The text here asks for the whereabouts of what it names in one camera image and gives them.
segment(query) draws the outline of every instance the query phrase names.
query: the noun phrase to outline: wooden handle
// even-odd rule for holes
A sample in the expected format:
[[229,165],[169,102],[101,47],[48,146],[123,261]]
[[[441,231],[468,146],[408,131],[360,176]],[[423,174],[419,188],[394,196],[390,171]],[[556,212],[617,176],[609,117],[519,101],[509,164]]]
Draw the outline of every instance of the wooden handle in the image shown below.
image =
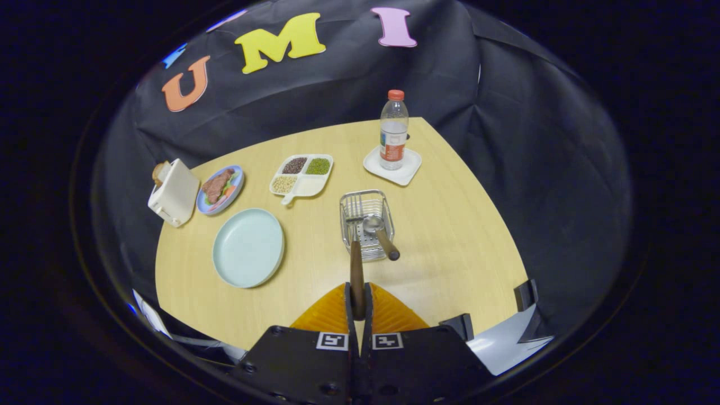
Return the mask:
[[375,232],[375,234],[377,235],[377,240],[380,242],[380,246],[382,246],[382,250],[385,251],[387,257],[393,262],[398,260],[400,258],[400,251],[398,251],[390,239],[387,238],[387,232],[385,232],[384,229],[379,229]]
[[360,242],[350,243],[350,305],[356,321],[365,319],[365,278],[362,272]]

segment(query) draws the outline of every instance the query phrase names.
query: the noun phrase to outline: water bottle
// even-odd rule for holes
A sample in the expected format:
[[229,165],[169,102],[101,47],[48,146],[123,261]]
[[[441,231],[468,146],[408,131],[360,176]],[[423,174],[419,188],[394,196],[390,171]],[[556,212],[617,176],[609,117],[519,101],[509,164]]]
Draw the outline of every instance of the water bottle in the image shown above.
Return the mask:
[[405,141],[408,139],[408,121],[410,116],[402,90],[390,90],[387,103],[380,114],[380,166],[387,170],[402,167],[405,154]]

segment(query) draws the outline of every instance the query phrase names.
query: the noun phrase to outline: meat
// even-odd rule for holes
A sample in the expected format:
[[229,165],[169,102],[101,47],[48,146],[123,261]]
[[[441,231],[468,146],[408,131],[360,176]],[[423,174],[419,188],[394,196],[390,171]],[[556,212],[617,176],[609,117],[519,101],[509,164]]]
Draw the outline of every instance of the meat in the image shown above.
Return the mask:
[[226,169],[223,173],[218,174],[202,185],[202,191],[207,195],[207,200],[210,201],[210,204],[217,202],[217,199],[222,195],[225,184],[234,173],[234,169]]

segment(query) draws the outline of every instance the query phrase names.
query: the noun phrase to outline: blue plate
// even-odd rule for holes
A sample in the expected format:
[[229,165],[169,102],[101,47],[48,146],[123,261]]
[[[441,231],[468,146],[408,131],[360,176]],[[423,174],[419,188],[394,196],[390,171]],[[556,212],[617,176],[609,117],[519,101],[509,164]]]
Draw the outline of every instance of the blue plate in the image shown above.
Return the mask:
[[249,208],[230,217],[217,232],[212,263],[227,284],[251,288],[275,274],[284,253],[277,218],[263,209]]
[[235,186],[235,189],[233,190],[233,193],[230,194],[229,197],[225,197],[223,199],[223,196],[220,196],[220,200],[218,200],[218,203],[208,205],[205,203],[205,192],[202,191],[202,185],[200,187],[200,191],[197,193],[197,198],[195,199],[195,205],[197,206],[197,210],[201,213],[204,213],[205,215],[215,215],[218,213],[221,213],[224,209],[226,209],[233,201],[234,199],[240,194],[240,189],[243,188],[243,183],[245,182],[245,174],[243,173],[243,170],[238,166],[228,166],[223,167],[222,169],[218,170],[215,174],[210,176],[210,178],[203,182],[203,184],[210,181],[210,179],[214,178],[220,173],[223,173],[226,169],[234,169],[237,176],[230,182],[231,185]]

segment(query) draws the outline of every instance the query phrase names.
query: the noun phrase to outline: white divided tray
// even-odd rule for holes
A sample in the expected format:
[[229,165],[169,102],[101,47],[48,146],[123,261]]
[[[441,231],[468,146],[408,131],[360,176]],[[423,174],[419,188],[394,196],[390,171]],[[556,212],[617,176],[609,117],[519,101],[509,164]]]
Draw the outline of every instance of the white divided tray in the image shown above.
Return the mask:
[[[302,170],[300,170],[300,173],[298,174],[283,174],[282,169],[285,167],[286,164],[288,164],[292,159],[296,158],[307,158],[307,161],[305,161],[305,165],[302,167]],[[327,159],[330,161],[330,168],[328,169],[328,172],[326,174],[306,174],[307,167],[310,165],[310,162],[313,159],[316,158],[322,158]],[[282,205],[288,205],[291,203],[292,199],[295,197],[312,197],[313,195],[318,194],[319,192],[323,191],[323,188],[325,187],[325,183],[328,182],[328,177],[330,177],[330,173],[333,172],[333,157],[330,155],[322,155],[322,154],[303,154],[303,155],[292,155],[289,158],[285,159],[284,162],[280,165],[280,167],[277,169],[277,172],[275,172],[275,175],[272,177],[272,180],[270,180],[270,192],[275,195],[283,195],[285,198],[282,199],[280,202]],[[275,179],[280,176],[291,176],[296,177],[297,180],[295,180],[295,184],[292,186],[292,190],[288,193],[281,193],[276,192],[273,190],[272,185],[273,182],[275,182]]]

